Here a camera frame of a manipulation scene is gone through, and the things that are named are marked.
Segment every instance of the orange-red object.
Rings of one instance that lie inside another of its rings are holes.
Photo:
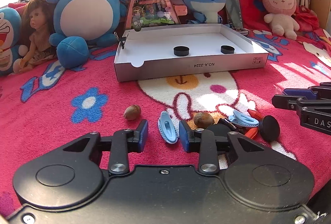
[[[254,127],[249,129],[247,133],[245,133],[245,136],[247,136],[250,139],[254,139],[254,137],[256,137],[256,135],[258,134],[258,132],[259,132],[259,127]]]
[[[257,119],[258,121],[264,118],[264,116],[262,116],[260,112],[257,112],[255,110],[247,109],[247,112],[252,118]]]

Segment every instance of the cartoon patterned blanket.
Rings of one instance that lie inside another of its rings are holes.
[[[187,154],[180,143],[166,144],[157,128],[161,111],[168,111],[175,125],[181,119],[194,127],[192,117],[206,111],[217,121],[233,108],[256,109],[273,115],[281,135],[277,142],[258,142],[305,164],[314,174],[316,193],[331,178],[331,137],[299,125],[295,112],[271,104],[274,85],[307,88],[331,80],[331,37],[323,30],[307,33],[298,42],[272,36],[263,23],[259,0],[240,0],[249,37],[269,51],[263,69],[184,75],[118,83],[114,71],[116,46],[92,49],[81,67],[65,70],[50,61],[31,72],[0,78],[0,214],[19,207],[12,188],[14,172],[22,164],[93,130],[112,135],[135,128],[139,119],[127,122],[129,105],[141,106],[141,118],[149,121],[149,137],[141,154],[130,154],[135,164],[197,164],[198,154]],[[107,167],[105,154],[101,167]],[[226,168],[224,156],[220,166]]]

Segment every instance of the light blue hair clip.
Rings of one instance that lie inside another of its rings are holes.
[[[259,126],[259,121],[257,119],[247,116],[235,109],[233,110],[233,115],[229,116],[229,121],[242,127],[252,128]]]
[[[167,143],[175,144],[177,142],[178,136],[175,126],[166,111],[162,111],[161,116],[158,119],[158,130]]]

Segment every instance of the brown cardboard box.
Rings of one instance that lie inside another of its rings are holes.
[[[325,29],[331,9],[331,0],[311,0],[310,9],[317,14],[319,26]]]

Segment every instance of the blue ball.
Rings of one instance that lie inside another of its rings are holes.
[[[74,68],[84,64],[88,59],[88,46],[84,38],[70,36],[62,40],[56,49],[60,64],[66,68]]]

